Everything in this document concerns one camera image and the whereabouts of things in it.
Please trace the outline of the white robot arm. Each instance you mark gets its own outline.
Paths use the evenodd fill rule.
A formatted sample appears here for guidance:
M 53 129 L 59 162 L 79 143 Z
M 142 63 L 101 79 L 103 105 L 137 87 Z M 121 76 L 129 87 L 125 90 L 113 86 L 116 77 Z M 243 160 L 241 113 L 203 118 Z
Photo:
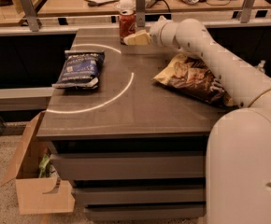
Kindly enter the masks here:
M 195 19 L 160 18 L 127 45 L 176 47 L 201 59 L 235 102 L 207 143 L 207 224 L 271 224 L 271 77 L 218 44 Z

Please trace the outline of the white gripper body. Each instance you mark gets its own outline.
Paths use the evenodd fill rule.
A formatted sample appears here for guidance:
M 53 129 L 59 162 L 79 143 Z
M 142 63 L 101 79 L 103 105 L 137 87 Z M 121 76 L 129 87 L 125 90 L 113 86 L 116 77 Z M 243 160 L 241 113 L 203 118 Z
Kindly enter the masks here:
M 150 41 L 159 47 L 178 47 L 176 31 L 178 23 L 161 16 L 150 27 Z

